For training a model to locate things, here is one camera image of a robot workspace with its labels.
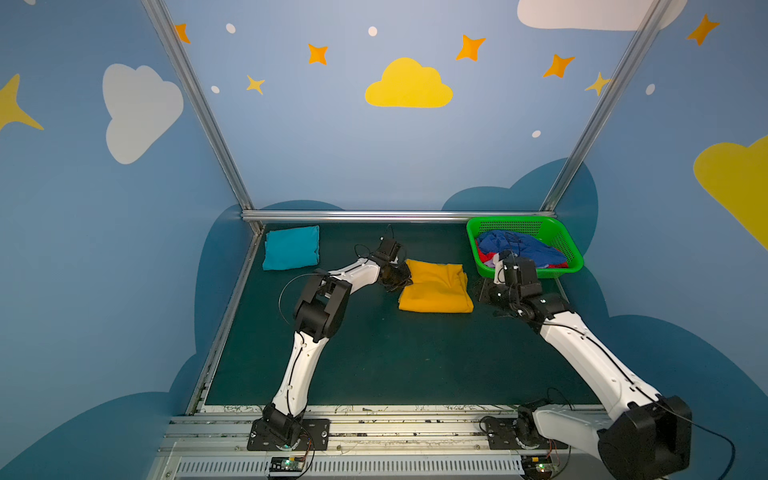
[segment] folded teal cloth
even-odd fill
[[[320,227],[273,230],[266,235],[262,268],[288,270],[320,262]]]

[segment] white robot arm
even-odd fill
[[[543,294],[532,260],[508,255],[486,280],[481,300],[524,320],[574,367],[605,411],[547,401],[520,406],[515,435],[524,448],[558,440],[602,460],[618,480],[678,472],[690,461],[691,412],[627,368],[558,294]]]
[[[390,289],[410,283],[408,265],[398,256],[401,247],[393,238],[382,237],[379,248],[369,256],[340,270],[317,270],[307,281],[293,311],[293,350],[283,382],[263,410],[265,430],[278,448],[289,450],[298,444],[317,361],[341,327],[349,296],[377,281]]]

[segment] dark green table surface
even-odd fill
[[[270,225],[268,230],[287,227],[292,226]],[[375,249],[385,231],[386,224],[378,223],[321,224],[319,267],[349,265],[356,259],[356,243]],[[323,350],[310,405],[517,404],[545,397],[550,386],[573,403],[598,403],[554,347],[520,320],[494,317],[494,308],[477,302],[473,289],[480,276],[464,225],[397,223],[394,231],[409,258],[463,264],[475,311],[403,312],[399,293],[387,293],[380,284],[362,288],[350,298],[341,329]],[[267,404],[283,379],[293,330],[280,318],[277,297],[289,280],[316,267],[263,271],[263,260],[262,245],[208,405]],[[304,280],[293,282],[283,295],[283,311],[292,325]],[[553,280],[543,284],[545,291],[557,289]]]

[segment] white cloud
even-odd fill
[[[683,11],[687,0],[672,0],[661,27]],[[520,0],[518,18],[533,28],[637,30],[653,0]]]
[[[112,121],[107,147],[115,160],[132,164],[181,116],[184,98],[175,83],[142,65],[107,67],[102,83]]]

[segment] folded yellow cloth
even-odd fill
[[[407,260],[413,285],[402,289],[400,309],[409,312],[470,313],[467,274],[461,265]]]

